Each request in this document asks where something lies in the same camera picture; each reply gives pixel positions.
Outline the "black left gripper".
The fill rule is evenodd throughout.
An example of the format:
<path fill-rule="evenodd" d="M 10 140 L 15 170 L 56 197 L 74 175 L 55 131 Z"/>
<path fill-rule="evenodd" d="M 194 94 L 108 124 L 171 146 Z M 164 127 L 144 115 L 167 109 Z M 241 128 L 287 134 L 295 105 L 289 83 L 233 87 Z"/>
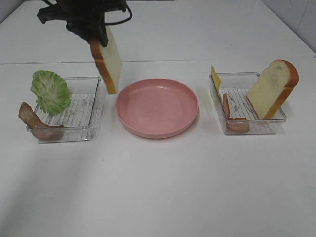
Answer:
<path fill-rule="evenodd" d="M 106 25 L 118 25 L 127 19 L 117 22 L 105 22 L 102 18 L 106 12 L 127 11 L 125 0 L 57 0 L 56 4 L 45 0 L 48 7 L 38 11 L 37 17 L 44 24 L 51 20 L 64 20 L 87 24 L 67 24 L 66 29 L 90 43 L 91 29 L 89 24 L 98 25 L 98 39 L 103 47 L 108 45 Z"/>

